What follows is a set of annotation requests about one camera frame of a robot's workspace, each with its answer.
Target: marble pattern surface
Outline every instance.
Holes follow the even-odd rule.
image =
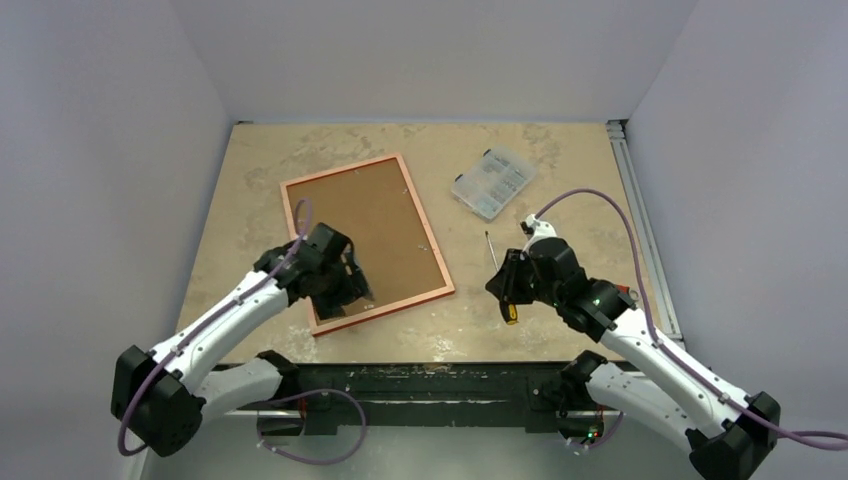
[[[519,153],[538,174],[487,224],[452,197],[450,186],[493,145]],[[497,302],[483,289],[494,273],[485,230],[501,257],[506,248],[523,245],[518,223],[566,190],[592,187],[626,205],[602,124],[237,125],[178,328],[234,288],[262,252],[290,239],[281,181],[395,152],[407,163],[456,293],[319,338],[309,332],[304,306],[295,304],[255,330],[224,361],[243,362],[267,349],[294,362],[567,360],[585,349],[620,358],[570,331],[544,305],[520,307],[520,323],[505,325]],[[626,232],[602,200],[578,195],[545,219],[572,245],[589,275],[635,287]]]

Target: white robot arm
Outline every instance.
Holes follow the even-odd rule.
[[[550,223],[530,215],[522,229],[528,237],[524,248],[508,250],[501,269],[486,284],[501,312],[545,303],[569,327],[639,371],[624,372],[600,355],[584,352],[563,371],[570,383],[566,399],[588,396],[626,412],[688,452],[708,480],[749,478],[774,448],[777,434],[737,406],[776,425],[777,402],[766,393],[749,395],[714,374],[657,331],[620,287],[587,277]],[[504,315],[504,321],[514,324],[516,316]]]
[[[353,243],[319,223],[303,239],[265,252],[253,271],[197,321],[148,352],[130,347],[118,358],[112,414],[160,456],[181,449],[203,422],[253,402],[300,393],[296,367],[269,351],[239,367],[213,372],[256,327],[296,300],[312,299],[321,318],[371,297]]]

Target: brown board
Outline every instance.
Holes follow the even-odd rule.
[[[319,172],[281,184],[289,232],[293,208],[312,203],[312,224],[347,235],[374,293],[346,306],[345,316],[319,319],[309,308],[312,334],[349,327],[454,293],[453,282],[430,229],[409,171],[398,155]]]

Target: wooden frame border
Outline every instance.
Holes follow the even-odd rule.
[[[439,245],[436,243],[436,237],[435,235],[433,235],[432,228],[430,228],[430,222],[427,220],[427,214],[424,213],[424,207],[421,205],[421,199],[418,198],[418,192],[415,191],[415,185],[412,184],[412,178],[409,176],[409,170],[406,168],[406,163],[403,161],[403,156],[401,156],[399,153],[386,155],[384,157],[373,158],[371,160],[365,160],[363,162],[346,165],[344,167],[333,168],[330,170],[325,170],[323,172],[314,173],[312,175],[306,175],[300,178],[296,178],[294,180],[281,182],[280,193],[283,196],[283,209],[285,210],[286,214],[286,224],[289,227],[289,234],[292,236],[292,239],[297,237],[297,228],[294,225],[294,211],[291,202],[289,201],[289,196],[286,190],[288,187],[316,180],[322,177],[328,177],[337,173],[367,167],[368,165],[373,165],[375,163],[388,162],[391,160],[395,160],[398,163],[398,166],[400,167],[401,174],[403,174],[403,179],[406,183],[406,188],[409,190],[409,196],[412,198],[412,202],[415,205],[415,210],[418,211],[418,218],[421,220],[421,224],[424,226],[424,232],[427,234],[427,241],[430,242],[430,250],[436,257],[436,263],[439,265],[439,271],[442,273],[442,278],[445,281],[445,286],[416,295],[414,297],[407,298],[406,300],[401,300],[398,302],[390,303],[388,305],[383,305],[382,307],[377,307],[366,312],[357,313],[356,315],[351,315],[350,317],[347,317],[344,320],[332,322],[327,325],[318,324],[318,319],[315,317],[315,309],[312,307],[312,301],[307,298],[306,302],[309,308],[309,329],[312,331],[313,336],[317,337],[319,335],[324,335],[345,327],[356,325],[357,323],[362,323],[366,320],[382,317],[398,310],[403,310],[405,308],[409,308],[420,303],[427,302],[429,300],[434,300],[436,298],[450,295],[456,291],[456,288],[454,288],[453,285],[453,281],[450,278],[450,274],[448,273],[448,267],[447,265],[445,265],[445,259],[442,257],[442,252],[441,250],[439,250]]]

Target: gray wall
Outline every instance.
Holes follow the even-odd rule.
[[[700,0],[627,126],[691,351],[848,431],[848,4]],[[843,478],[781,442],[759,478]]]
[[[696,0],[173,0],[239,119],[626,118]]]
[[[174,328],[228,117],[166,0],[0,12],[0,477],[117,478],[115,358]]]

